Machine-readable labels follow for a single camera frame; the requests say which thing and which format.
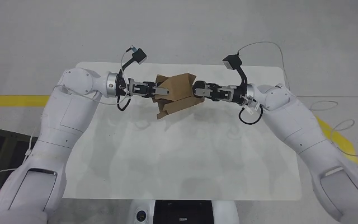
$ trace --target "cardboard flap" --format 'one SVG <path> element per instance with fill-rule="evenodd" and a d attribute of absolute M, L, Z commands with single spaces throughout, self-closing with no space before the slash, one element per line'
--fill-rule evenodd
<path fill-rule="evenodd" d="M 169 90 L 169 94 L 164 95 L 155 95 L 155 99 L 166 99 L 177 101 L 183 98 L 192 96 L 192 85 L 189 83 L 190 74 L 179 74 L 176 76 L 168 77 L 162 84 L 159 85 L 160 88 L 166 88 Z"/>
<path fill-rule="evenodd" d="M 163 110 L 167 112 L 167 114 L 172 114 L 177 111 L 183 110 L 185 108 L 189 108 L 196 104 L 199 104 L 204 101 L 204 98 L 195 98 L 193 96 L 184 98 L 182 100 L 178 100 L 175 102 L 171 102 L 169 104 L 165 104 Z"/>
<path fill-rule="evenodd" d="M 158 82 L 164 82 L 164 81 L 167 80 L 167 79 L 168 79 L 168 77 L 162 76 L 161 74 L 158 74 L 158 75 L 157 75 L 157 78 L 156 78 L 156 83 L 158 83 Z"/>
<path fill-rule="evenodd" d="M 192 86 L 194 84 L 194 80 L 196 78 L 196 75 L 189 73 L 189 84 Z"/>

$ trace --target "table top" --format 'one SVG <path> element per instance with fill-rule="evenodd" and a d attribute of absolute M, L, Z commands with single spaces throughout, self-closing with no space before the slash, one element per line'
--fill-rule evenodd
<path fill-rule="evenodd" d="M 81 62 L 77 67 L 103 76 L 117 72 L 120 65 Z M 284 83 L 277 67 L 243 70 L 249 83 Z M 133 64 L 125 74 L 141 82 L 154 81 L 157 74 L 186 72 L 223 86 L 241 82 L 236 71 L 224 66 L 197 64 Z M 100 104 L 69 158 L 64 197 L 299 200 L 296 154 L 263 121 L 241 123 L 240 109 L 206 99 L 157 120 L 158 106 L 151 99 L 132 97 L 124 112 Z M 256 116 L 244 113 L 243 119 Z"/>

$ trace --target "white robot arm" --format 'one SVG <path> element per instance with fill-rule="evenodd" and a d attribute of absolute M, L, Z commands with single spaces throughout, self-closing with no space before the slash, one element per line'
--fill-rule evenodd
<path fill-rule="evenodd" d="M 279 140 L 292 148 L 304 161 L 312 176 L 313 190 L 322 207 L 342 223 L 358 220 L 358 166 L 348 160 L 329 141 L 312 112 L 283 85 L 247 84 L 238 54 L 224 60 L 228 69 L 236 69 L 242 78 L 240 86 L 219 86 L 197 81 L 193 93 L 213 101 L 236 102 L 244 109 L 261 109 L 259 119 Z"/>
<path fill-rule="evenodd" d="M 236 102 L 246 109 L 260 108 L 263 120 L 275 136 L 291 147 L 309 168 L 314 192 L 323 208 L 342 223 L 358 219 L 357 166 L 326 139 L 312 112 L 284 86 L 248 85 L 240 68 L 241 61 L 237 65 L 237 59 L 238 55 L 230 55 L 224 62 L 242 76 L 240 86 L 223 87 L 197 81 L 193 86 L 194 95 Z M 119 77 L 115 73 L 100 77 L 93 71 L 79 68 L 63 73 L 44 109 L 40 136 L 30 157 L 0 190 L 2 223 L 47 222 L 47 217 L 62 199 L 66 185 L 65 166 L 71 150 L 90 124 L 102 95 L 152 97 L 168 94 L 155 83 L 134 80 L 123 83 Z M 121 90 L 123 86 L 129 93 Z M 93 100 L 78 95 L 91 93 Z"/>

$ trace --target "gray floor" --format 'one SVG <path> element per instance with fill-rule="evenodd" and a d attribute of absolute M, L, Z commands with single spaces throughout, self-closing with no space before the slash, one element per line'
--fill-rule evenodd
<path fill-rule="evenodd" d="M 304 103 L 338 97 L 337 110 L 319 114 L 335 125 L 358 109 L 357 11 L 352 0 L 1 0 L 0 94 L 48 95 L 66 68 L 118 62 L 131 44 L 148 63 L 220 64 L 266 40 L 281 45 L 291 90 Z M 242 51 L 249 66 L 281 66 L 280 59 L 273 45 Z M 29 134 L 41 112 L 0 108 L 0 128 Z M 345 134 L 354 141 L 358 130 Z M 335 223 L 301 161 L 299 170 L 300 201 L 237 202 L 241 222 Z M 129 203 L 64 199 L 50 223 L 123 223 Z"/>

